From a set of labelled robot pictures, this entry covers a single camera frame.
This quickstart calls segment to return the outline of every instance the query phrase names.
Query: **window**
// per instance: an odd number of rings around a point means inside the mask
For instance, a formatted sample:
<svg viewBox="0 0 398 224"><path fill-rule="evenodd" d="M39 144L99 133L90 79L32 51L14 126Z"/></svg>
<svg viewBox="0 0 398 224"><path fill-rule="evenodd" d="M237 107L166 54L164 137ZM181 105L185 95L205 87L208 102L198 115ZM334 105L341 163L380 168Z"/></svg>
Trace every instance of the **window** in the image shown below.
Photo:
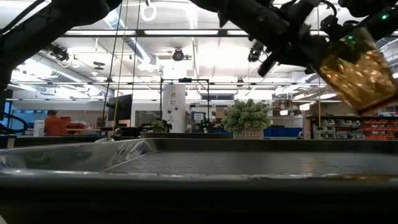
<svg viewBox="0 0 398 224"><path fill-rule="evenodd" d="M210 98L210 100L234 100L234 95L233 94L210 94L209 98ZM207 94L202 94L201 99L207 100L208 99Z"/></svg>
<svg viewBox="0 0 398 224"><path fill-rule="evenodd" d="M152 124L160 117L160 111L136 111L136 127L142 124Z"/></svg>

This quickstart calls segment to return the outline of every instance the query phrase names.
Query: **cable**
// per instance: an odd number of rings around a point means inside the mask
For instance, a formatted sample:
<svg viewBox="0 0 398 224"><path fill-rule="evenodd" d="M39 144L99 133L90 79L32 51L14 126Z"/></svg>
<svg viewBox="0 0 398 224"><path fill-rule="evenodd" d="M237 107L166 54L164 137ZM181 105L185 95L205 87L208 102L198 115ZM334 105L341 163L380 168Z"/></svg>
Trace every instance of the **cable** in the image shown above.
<svg viewBox="0 0 398 224"><path fill-rule="evenodd" d="M139 4L138 4L138 17L137 17L137 26L136 26L137 30L138 30L140 13L141 13L141 0L139 0ZM132 71L132 83L131 83L132 84L132 87L131 87L131 100L134 99L134 78L136 77L137 40L138 40L138 37L136 37L136 44L134 45L134 59L133 59L134 61L132 62L133 71Z"/></svg>
<svg viewBox="0 0 398 224"><path fill-rule="evenodd" d="M318 78L318 120L319 120L319 128L321 128L321 77ZM319 130L319 140L321 140L321 131Z"/></svg>
<svg viewBox="0 0 398 224"><path fill-rule="evenodd" d="M4 125L0 124L0 134L16 134L16 133L23 133L29 128L29 125L24 121L22 118L18 118L17 116L11 115L9 113L0 112L0 116L8 119L15 119L21 122L24 127L22 129L11 129L7 128Z"/></svg>
<svg viewBox="0 0 398 224"><path fill-rule="evenodd" d="M127 17L129 15L129 8L126 7L126 15L124 17L124 24L127 24ZM114 115L113 115L113 122L116 121L116 118L118 116L118 106L119 106L119 87L120 87L120 79L122 76L122 67L123 67L123 53L124 53L124 37L126 36L126 26L124 26L123 30L123 44L122 44L122 56L120 57L120 68L119 68L119 81L118 81L118 95L116 96L116 107L114 110ZM114 133L114 124L112 125L112 133Z"/></svg>
<svg viewBox="0 0 398 224"><path fill-rule="evenodd" d="M28 13L30 13L33 9L42 4L44 1L45 0L36 0L35 2L33 2L30 6L24 9L17 17L15 17L10 23L8 23L8 25L6 25L0 31L0 34L4 34L5 32L12 29L19 21L21 21L26 15L28 15Z"/></svg>
<svg viewBox="0 0 398 224"><path fill-rule="evenodd" d="M118 41L117 33L119 31L119 25L120 25L121 16L122 16L122 5L120 5L118 27L116 28L116 34L114 36L114 44L113 44L112 59L111 59L111 69L109 70L108 85L106 87L106 93L105 93L105 99L104 99L104 108L102 110L102 125L101 125L101 129L104 128L104 125L105 125L105 121L104 120L105 120L106 100L108 98L109 87L111 85L114 51L116 50L116 42Z"/></svg>
<svg viewBox="0 0 398 224"><path fill-rule="evenodd" d="M336 9L336 6L334 5L334 4L332 4L330 1L327 1L327 0L321 0L321 2L323 3L323 4L326 4L326 5L328 5L329 7L331 7L331 9L333 10L333 15L336 17L337 16L337 9Z"/></svg>

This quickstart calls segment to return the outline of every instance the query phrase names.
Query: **woven pot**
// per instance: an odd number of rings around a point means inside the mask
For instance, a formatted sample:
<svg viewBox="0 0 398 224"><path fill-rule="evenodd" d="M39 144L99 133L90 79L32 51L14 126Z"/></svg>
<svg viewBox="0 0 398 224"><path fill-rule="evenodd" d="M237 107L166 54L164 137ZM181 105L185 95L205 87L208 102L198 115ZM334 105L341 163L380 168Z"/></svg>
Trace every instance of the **woven pot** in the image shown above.
<svg viewBox="0 0 398 224"><path fill-rule="evenodd" d="M152 132L162 133L163 130L162 130L162 128L152 128Z"/></svg>
<svg viewBox="0 0 398 224"><path fill-rule="evenodd" d="M247 128L239 133L234 132L234 139L264 139L264 128Z"/></svg>

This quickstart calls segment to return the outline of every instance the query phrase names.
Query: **person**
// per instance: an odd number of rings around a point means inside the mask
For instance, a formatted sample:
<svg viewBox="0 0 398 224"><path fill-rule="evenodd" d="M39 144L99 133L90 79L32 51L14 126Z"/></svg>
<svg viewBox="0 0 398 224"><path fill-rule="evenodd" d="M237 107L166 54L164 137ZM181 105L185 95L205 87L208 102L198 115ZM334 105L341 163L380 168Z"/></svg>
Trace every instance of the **person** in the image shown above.
<svg viewBox="0 0 398 224"><path fill-rule="evenodd" d="M44 121L44 133L46 136L61 136L67 134L67 129L63 126L61 118L57 116L55 110L49 110L48 117Z"/></svg>

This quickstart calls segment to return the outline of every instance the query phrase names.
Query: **box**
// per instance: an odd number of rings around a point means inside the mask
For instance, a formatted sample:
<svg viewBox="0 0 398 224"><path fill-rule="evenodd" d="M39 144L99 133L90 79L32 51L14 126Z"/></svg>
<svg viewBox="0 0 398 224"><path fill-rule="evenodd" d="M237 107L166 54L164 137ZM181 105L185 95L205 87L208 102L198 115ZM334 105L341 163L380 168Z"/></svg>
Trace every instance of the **box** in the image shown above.
<svg viewBox="0 0 398 224"><path fill-rule="evenodd" d="M223 119L225 117L224 108L217 108L216 109L216 118Z"/></svg>

